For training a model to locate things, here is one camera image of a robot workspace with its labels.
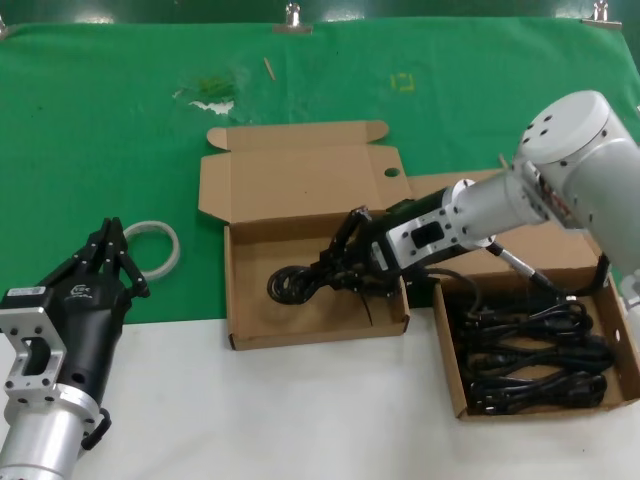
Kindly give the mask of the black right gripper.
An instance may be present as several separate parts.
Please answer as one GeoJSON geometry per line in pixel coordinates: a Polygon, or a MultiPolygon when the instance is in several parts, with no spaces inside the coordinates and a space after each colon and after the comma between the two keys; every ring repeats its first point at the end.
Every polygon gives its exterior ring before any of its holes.
{"type": "Polygon", "coordinates": [[[403,274],[454,257],[454,227],[449,214],[450,189],[420,199],[406,199],[378,214],[366,206],[351,210],[317,264],[339,272],[327,277],[334,290],[391,298],[400,292],[397,279],[369,274],[403,274]],[[355,266],[363,273],[353,270],[355,266]]]}

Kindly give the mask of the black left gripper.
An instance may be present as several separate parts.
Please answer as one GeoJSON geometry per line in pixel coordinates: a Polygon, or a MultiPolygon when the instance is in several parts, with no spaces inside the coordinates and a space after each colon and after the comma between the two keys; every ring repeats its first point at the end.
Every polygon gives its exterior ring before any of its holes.
{"type": "Polygon", "coordinates": [[[131,299],[148,298],[146,279],[128,253],[121,220],[106,218],[74,255],[75,268],[47,277],[63,307],[56,325],[66,347],[58,381],[103,401],[131,299]],[[124,272],[131,285],[120,280],[124,272]]]}

